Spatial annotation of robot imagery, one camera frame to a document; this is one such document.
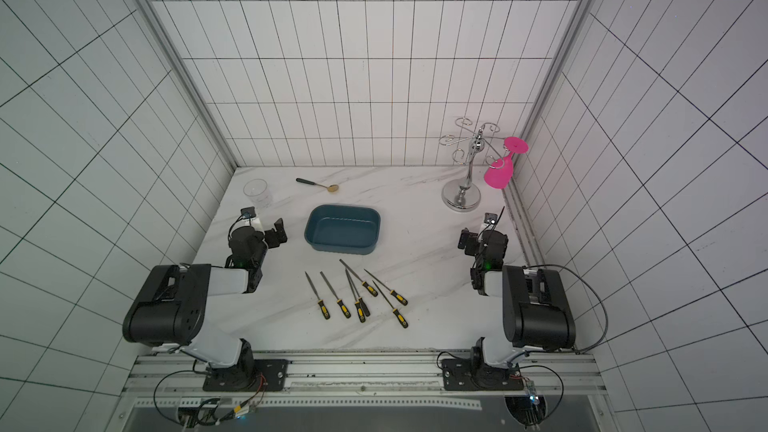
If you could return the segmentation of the crossing yellow file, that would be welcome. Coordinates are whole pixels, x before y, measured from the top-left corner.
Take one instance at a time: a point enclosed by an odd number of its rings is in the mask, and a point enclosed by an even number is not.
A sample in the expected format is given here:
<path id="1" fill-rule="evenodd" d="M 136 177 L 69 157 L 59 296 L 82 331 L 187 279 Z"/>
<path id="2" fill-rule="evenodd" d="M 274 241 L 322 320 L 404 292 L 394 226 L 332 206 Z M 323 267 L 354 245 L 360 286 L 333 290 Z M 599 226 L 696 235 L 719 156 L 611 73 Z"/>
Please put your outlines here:
<path id="1" fill-rule="evenodd" d="M 371 294 L 373 297 L 377 297 L 379 295 L 378 290 L 369 282 L 360 277 L 343 259 L 340 259 L 339 262 L 344 266 L 347 272 L 349 272 L 361 283 L 361 285 L 368 291 L 369 294 Z"/>

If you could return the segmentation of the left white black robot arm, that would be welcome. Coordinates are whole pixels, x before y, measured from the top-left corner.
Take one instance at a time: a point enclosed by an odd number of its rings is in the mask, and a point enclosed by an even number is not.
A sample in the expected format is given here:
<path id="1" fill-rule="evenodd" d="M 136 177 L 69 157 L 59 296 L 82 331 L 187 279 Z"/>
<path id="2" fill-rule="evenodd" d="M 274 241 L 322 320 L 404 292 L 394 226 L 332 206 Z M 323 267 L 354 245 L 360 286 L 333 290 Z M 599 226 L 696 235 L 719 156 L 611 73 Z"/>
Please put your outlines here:
<path id="1" fill-rule="evenodd" d="M 169 345 L 207 366 L 206 392 L 277 392 L 284 388 L 288 362 L 255 358 L 250 343 L 207 319 L 211 297 L 256 291 L 268 250 L 287 242 L 282 219 L 260 231 L 239 217 L 230 228 L 230 255 L 212 264 L 153 267 L 123 321 L 126 341 L 148 347 Z"/>

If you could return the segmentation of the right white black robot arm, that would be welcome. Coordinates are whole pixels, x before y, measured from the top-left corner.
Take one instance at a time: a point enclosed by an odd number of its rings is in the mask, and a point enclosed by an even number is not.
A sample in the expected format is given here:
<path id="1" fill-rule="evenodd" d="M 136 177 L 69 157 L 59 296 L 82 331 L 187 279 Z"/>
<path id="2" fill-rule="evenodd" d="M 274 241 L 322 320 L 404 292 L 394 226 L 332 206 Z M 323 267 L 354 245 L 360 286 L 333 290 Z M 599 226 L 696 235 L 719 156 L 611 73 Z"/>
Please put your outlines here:
<path id="1" fill-rule="evenodd" d="M 457 247 L 473 258 L 472 288 L 500 300 L 502 332 L 479 338 L 466 359 L 437 361 L 447 391 L 522 391 L 529 380 L 521 373 L 521 360 L 533 351 L 553 353 L 575 345 L 575 321 L 560 273 L 506 264 L 507 246 L 508 237 L 490 227 L 460 233 Z"/>

